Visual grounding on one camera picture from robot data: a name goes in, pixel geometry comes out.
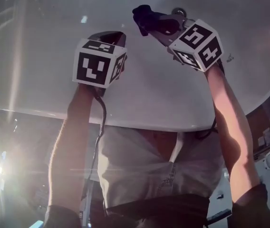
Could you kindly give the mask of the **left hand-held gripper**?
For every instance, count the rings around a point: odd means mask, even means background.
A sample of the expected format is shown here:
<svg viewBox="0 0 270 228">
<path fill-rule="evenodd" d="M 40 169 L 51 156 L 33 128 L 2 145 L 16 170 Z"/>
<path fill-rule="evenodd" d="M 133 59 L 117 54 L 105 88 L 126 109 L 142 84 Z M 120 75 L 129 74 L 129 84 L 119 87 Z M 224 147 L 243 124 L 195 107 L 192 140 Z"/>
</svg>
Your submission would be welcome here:
<svg viewBox="0 0 270 228">
<path fill-rule="evenodd" d="M 117 41 L 109 44 L 104 41 Z M 127 48 L 126 34 L 104 31 L 82 39 L 75 52 L 73 81 L 107 89 L 123 71 Z"/>
</svg>

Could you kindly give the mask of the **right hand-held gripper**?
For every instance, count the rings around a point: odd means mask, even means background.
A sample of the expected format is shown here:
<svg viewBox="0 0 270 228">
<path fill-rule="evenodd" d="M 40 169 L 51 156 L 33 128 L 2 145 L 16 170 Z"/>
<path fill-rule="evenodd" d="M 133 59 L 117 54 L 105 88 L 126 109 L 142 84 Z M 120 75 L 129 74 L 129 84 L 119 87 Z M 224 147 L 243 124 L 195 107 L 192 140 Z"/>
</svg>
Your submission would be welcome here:
<svg viewBox="0 0 270 228">
<path fill-rule="evenodd" d="M 183 30 L 185 17 L 168 14 L 160 17 L 168 30 Z M 165 35 L 157 31 L 149 34 L 169 49 L 182 64 L 206 72 L 223 55 L 223 47 L 217 31 L 210 25 L 196 20 L 177 39 L 175 35 Z"/>
</svg>

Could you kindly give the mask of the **blue cloth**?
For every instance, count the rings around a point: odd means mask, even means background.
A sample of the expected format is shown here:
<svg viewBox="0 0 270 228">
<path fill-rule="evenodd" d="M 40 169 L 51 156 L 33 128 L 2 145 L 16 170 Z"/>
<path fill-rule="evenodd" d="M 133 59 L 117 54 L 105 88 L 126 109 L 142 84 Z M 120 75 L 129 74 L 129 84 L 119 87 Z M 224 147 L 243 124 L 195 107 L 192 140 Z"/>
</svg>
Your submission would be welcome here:
<svg viewBox="0 0 270 228">
<path fill-rule="evenodd" d="M 160 12 L 154 12 L 149 5 L 140 5 L 132 10 L 133 20 L 138 26 L 142 36 L 148 36 L 150 32 L 162 32 L 162 26 L 159 18 L 164 15 Z"/>
</svg>

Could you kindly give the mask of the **white bathtub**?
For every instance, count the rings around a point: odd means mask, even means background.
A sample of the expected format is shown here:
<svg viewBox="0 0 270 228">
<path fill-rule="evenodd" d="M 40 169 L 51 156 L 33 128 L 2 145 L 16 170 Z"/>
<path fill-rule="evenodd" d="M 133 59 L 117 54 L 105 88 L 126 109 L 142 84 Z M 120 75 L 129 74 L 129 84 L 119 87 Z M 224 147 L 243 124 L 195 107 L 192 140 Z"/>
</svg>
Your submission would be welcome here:
<svg viewBox="0 0 270 228">
<path fill-rule="evenodd" d="M 182 8 L 219 33 L 225 75 L 249 114 L 270 96 L 270 0 L 0 0 L 0 109 L 65 118 L 77 84 L 76 46 L 92 34 L 126 34 L 127 61 L 105 92 L 107 124 L 207 129 L 214 111 L 204 74 L 143 37 L 132 11 Z"/>
</svg>

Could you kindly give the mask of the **person's right forearm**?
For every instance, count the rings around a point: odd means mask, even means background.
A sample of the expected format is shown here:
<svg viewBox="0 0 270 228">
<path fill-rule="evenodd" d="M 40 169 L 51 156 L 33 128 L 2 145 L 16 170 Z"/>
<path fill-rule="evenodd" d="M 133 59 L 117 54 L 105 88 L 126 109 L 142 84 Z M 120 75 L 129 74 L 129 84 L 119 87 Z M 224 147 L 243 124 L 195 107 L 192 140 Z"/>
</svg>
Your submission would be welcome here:
<svg viewBox="0 0 270 228">
<path fill-rule="evenodd" d="M 232 201 L 260 184 L 253 157 L 250 126 L 219 65 L 205 73 L 213 99 L 215 118 L 224 162 L 230 177 Z"/>
</svg>

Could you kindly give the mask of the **person's left forearm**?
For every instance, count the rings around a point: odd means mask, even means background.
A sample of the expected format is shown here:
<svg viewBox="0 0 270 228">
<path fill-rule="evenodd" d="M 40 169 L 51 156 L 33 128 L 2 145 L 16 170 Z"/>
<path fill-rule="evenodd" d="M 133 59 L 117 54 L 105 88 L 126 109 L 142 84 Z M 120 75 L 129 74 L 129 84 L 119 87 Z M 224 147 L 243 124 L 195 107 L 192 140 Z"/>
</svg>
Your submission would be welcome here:
<svg viewBox="0 0 270 228">
<path fill-rule="evenodd" d="M 79 212 L 85 184 L 85 157 L 93 94 L 79 84 L 68 106 L 49 163 L 49 205 Z"/>
</svg>

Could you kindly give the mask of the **chrome bathtub drain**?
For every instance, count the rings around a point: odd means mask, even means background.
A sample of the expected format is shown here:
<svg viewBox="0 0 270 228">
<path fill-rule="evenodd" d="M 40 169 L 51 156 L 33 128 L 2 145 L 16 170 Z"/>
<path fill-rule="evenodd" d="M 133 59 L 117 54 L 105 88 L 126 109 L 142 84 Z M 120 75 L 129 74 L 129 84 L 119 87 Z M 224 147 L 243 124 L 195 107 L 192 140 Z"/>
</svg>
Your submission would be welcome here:
<svg viewBox="0 0 270 228">
<path fill-rule="evenodd" d="M 171 12 L 172 15 L 178 15 L 178 16 L 182 16 L 182 17 L 187 17 L 187 13 L 183 8 L 180 7 L 176 7 L 172 10 Z"/>
</svg>

